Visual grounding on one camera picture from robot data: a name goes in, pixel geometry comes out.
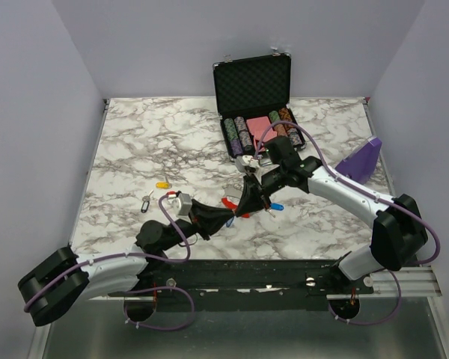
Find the red-handled metal keyring tool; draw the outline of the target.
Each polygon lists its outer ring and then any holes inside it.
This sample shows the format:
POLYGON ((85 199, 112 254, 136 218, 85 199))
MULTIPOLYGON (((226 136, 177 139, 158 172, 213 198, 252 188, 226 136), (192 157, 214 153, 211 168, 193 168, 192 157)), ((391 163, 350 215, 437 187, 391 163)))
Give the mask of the red-handled metal keyring tool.
POLYGON ((242 192, 234 187, 225 187, 222 195, 222 204, 232 211, 237 209, 236 202, 241 198, 242 192))

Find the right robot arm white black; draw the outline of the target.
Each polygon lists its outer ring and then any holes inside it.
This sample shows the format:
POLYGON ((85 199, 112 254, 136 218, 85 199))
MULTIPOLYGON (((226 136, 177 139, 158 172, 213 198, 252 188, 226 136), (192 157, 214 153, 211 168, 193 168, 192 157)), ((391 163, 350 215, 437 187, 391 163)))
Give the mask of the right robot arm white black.
POLYGON ((387 269, 398 271, 409 264, 427 242, 427 233, 415 200, 403 194, 392 197, 371 191, 342 177, 322 159, 302 159, 285 137, 278 136, 265 144, 266 153, 275 166, 265 171, 253 156, 236 160, 245 174, 242 195, 235 210, 240 217, 247 213, 268 210, 270 197, 277 191, 292 187, 306 194, 325 198, 363 221, 371 230, 371 242, 341 257, 329 275, 331 288, 348 292, 357 278, 387 269))

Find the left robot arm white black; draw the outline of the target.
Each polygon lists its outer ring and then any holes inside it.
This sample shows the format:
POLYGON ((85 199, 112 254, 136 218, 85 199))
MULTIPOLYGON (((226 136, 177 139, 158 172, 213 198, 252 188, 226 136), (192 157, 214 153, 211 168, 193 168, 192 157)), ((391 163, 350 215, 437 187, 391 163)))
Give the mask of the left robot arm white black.
POLYGON ((146 270, 187 263, 190 237, 208 240, 234 217, 231 209, 204 205, 179 191, 161 196, 158 206, 169 223, 145 222, 128 248, 99 255, 62 247, 25 275, 18 289, 34 324, 40 327, 60 319, 80 299, 114 292, 145 294, 151 285, 146 270), (165 211, 165 200, 178 202, 177 220, 165 211))

